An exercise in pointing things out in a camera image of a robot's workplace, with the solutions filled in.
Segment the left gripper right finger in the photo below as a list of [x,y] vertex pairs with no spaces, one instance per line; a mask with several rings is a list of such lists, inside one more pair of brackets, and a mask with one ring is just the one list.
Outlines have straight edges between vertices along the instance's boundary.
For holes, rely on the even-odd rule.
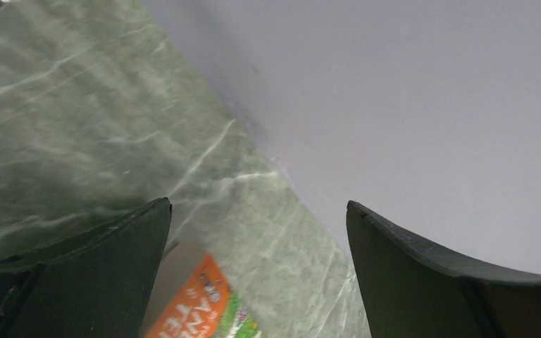
[[350,201],[349,248],[373,337],[541,337],[541,275],[448,249]]

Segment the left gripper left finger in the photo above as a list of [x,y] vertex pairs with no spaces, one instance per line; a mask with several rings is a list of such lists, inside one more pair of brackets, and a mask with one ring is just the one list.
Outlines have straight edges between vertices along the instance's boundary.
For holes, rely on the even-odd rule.
[[154,199],[0,260],[0,337],[138,337],[171,219]]

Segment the orange green treehouse book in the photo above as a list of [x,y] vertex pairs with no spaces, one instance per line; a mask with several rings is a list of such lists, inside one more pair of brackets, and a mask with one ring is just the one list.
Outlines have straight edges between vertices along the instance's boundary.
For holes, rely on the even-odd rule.
[[266,336],[212,255],[191,256],[177,249],[159,267],[140,335],[150,338]]

